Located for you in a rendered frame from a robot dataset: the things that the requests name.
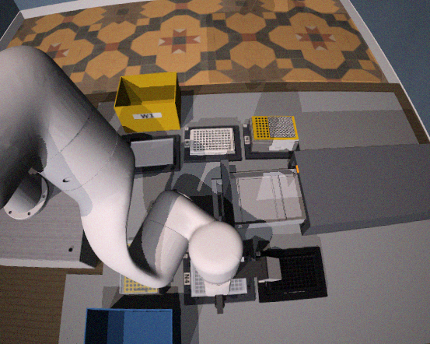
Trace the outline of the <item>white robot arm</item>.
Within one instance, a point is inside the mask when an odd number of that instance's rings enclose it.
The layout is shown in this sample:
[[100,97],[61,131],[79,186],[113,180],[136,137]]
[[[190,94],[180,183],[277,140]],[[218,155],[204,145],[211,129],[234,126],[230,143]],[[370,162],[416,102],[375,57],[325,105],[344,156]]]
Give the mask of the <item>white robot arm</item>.
[[49,197],[31,167],[77,201],[97,257],[137,283],[169,284],[187,249],[207,283],[281,280],[279,258],[241,262],[237,229],[180,191],[159,194],[128,248],[132,148],[49,55],[19,45],[0,51],[0,209],[14,219],[34,217]]

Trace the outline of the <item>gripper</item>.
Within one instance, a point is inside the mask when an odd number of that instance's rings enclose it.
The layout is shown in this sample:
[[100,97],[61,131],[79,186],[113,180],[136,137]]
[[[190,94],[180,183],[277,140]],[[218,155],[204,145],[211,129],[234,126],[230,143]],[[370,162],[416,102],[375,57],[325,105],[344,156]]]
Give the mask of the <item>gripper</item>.
[[223,314],[223,308],[225,306],[224,300],[226,300],[227,295],[230,292],[231,280],[223,284],[211,284],[204,282],[205,294],[208,297],[213,297],[215,301],[215,307],[217,308],[217,314]]

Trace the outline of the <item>blue bin with label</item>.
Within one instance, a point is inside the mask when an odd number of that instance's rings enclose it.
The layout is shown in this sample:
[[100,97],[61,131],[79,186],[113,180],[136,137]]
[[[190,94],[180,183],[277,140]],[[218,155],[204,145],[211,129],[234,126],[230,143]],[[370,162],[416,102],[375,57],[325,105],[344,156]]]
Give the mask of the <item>blue bin with label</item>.
[[86,308],[84,344],[181,344],[180,310]]

